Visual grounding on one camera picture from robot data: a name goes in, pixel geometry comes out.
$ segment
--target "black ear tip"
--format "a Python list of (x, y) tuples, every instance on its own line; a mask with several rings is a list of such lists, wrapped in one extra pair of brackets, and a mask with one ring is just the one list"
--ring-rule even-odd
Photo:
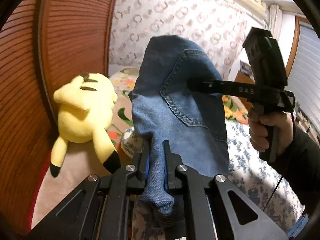
[(89, 78), (89, 73), (88, 72), (84, 72), (80, 76), (82, 76), (83, 79), (86, 81)]
[(112, 174), (115, 173), (117, 169), (121, 168), (121, 162), (118, 153), (113, 151), (110, 157), (103, 163), (103, 166)]
[(60, 167), (53, 165), (52, 163), (50, 164), (50, 172), (52, 177), (56, 178), (59, 175), (60, 172)]

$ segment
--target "yellow plush toy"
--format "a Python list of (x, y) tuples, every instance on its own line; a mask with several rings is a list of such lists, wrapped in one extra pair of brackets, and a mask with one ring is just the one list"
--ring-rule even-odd
[(54, 92), (60, 104), (58, 111), (59, 137), (51, 152), (50, 171), (57, 177), (67, 152), (68, 142), (92, 140), (100, 162), (111, 173), (121, 167), (119, 156), (106, 128), (111, 124), (112, 108), (117, 94), (111, 81), (99, 73), (75, 77)]

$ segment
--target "wooden cabinet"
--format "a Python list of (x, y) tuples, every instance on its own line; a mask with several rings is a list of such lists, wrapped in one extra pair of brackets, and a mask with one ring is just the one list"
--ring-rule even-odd
[(5, 20), (0, 10), (0, 213), (19, 234), (57, 138), (53, 92), (82, 72), (108, 74), (114, 3), (19, 0)]

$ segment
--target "blue jeans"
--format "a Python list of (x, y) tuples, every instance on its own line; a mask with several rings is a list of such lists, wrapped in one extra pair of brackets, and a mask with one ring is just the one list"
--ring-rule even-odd
[(192, 41), (153, 37), (132, 91), (134, 129), (151, 143), (147, 185), (140, 200), (150, 203), (162, 227), (183, 219), (182, 198), (165, 191), (163, 141), (200, 174), (228, 174), (229, 155), (221, 94), (191, 92), (191, 77), (221, 80), (219, 72)]
[(302, 229), (306, 226), (309, 221), (308, 215), (301, 216), (298, 221), (293, 225), (290, 231), (287, 233), (287, 236), (290, 237), (297, 237), (298, 234), (302, 231)]

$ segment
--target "jeans back pocket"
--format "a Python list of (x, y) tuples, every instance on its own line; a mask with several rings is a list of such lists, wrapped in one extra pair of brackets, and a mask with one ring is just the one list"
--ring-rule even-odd
[(224, 108), (220, 94), (204, 95), (187, 87), (191, 77), (221, 80), (207, 57), (196, 49), (185, 49), (161, 87), (160, 94), (173, 114), (188, 127), (205, 127), (215, 139), (225, 141)]

